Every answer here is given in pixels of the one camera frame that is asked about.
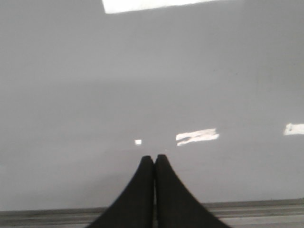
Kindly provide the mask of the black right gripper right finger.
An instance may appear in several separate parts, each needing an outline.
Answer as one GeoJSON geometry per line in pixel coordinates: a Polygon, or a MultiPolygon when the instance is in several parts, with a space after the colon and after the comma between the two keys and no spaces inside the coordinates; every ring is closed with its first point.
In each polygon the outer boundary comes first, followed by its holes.
{"type": "Polygon", "coordinates": [[[228,228],[187,190],[166,155],[155,162],[157,220],[160,228],[228,228]]]}

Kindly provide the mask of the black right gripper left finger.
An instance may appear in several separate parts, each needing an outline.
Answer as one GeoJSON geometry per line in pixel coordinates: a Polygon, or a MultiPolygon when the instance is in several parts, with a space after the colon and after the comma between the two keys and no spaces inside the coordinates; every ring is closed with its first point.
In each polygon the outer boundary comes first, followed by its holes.
{"type": "Polygon", "coordinates": [[[143,156],[132,179],[89,228],[151,228],[154,204],[154,163],[143,156]]]}

